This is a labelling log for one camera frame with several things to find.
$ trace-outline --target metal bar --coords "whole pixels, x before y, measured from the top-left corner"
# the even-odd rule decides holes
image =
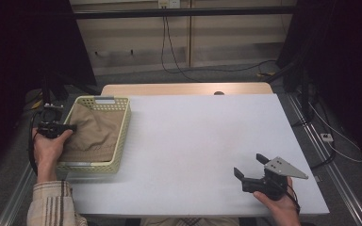
[[[25,195],[28,193],[28,189],[31,187],[33,176],[34,172],[30,165],[27,164],[19,183],[14,189],[14,192],[11,194],[8,204],[0,216],[0,226],[12,225],[14,219],[16,218],[17,212],[20,209],[20,206],[25,199]]]
[[[298,100],[293,100],[292,97],[288,96],[290,103],[293,106],[295,113],[297,114],[300,120],[304,119],[304,114],[301,112],[300,108],[298,107],[299,103]],[[314,128],[313,124],[309,123],[308,125],[304,126],[304,129],[309,136],[310,140],[313,143],[313,146],[318,153],[320,159],[323,161],[325,160],[330,154],[328,153],[327,148],[321,141],[319,134],[317,133],[316,129]],[[342,200],[344,200],[346,207],[351,212],[351,215],[356,223],[356,225],[362,226],[362,206],[355,196],[354,192],[346,182],[345,178],[343,177],[342,173],[337,168],[335,162],[329,163],[325,165],[328,174],[330,175],[331,179],[334,182],[334,185],[337,188]]]
[[[76,11],[69,12],[32,12],[25,17],[49,17],[50,19],[110,19],[141,17],[184,17],[184,16],[226,16],[226,15],[266,15],[292,14],[300,8],[296,6],[257,7],[257,8],[166,8],[111,11]]]

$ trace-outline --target yellow plastic basket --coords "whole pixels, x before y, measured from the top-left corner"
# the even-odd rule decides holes
[[[58,169],[67,171],[88,171],[88,172],[112,172],[119,170],[120,161],[123,155],[123,146],[131,118],[131,108],[129,99],[125,97],[109,96],[80,96],[76,103],[86,106],[92,110],[99,111],[124,111],[120,134],[117,139],[113,157],[108,162],[58,162]],[[73,113],[73,108],[65,120],[68,123]]]

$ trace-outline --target tabletop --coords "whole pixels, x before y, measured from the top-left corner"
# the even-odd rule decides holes
[[[225,95],[214,96],[217,91]],[[251,194],[242,192],[233,175],[237,167],[245,176],[262,177],[256,153],[269,159],[281,156],[309,176],[294,180],[303,215],[328,213],[283,108],[267,84],[109,85],[102,95],[129,95],[132,117],[118,173],[69,173],[81,214],[268,215]]]

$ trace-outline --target shirt sleeve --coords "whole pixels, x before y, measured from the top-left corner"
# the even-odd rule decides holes
[[[87,221],[74,210],[70,184],[55,181],[34,185],[27,225],[87,226]]]

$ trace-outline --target hand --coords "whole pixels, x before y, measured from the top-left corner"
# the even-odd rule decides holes
[[[290,177],[288,177],[288,184],[292,187],[292,179]],[[288,187],[288,193],[293,197],[290,187]],[[279,201],[273,201],[259,191],[255,191],[254,196],[269,208],[278,226],[301,225],[295,203],[288,196],[283,196]]]
[[[33,129],[34,157],[38,165],[37,183],[55,181],[57,161],[63,152],[63,144],[72,135],[72,130],[66,130],[59,137],[50,139]]]

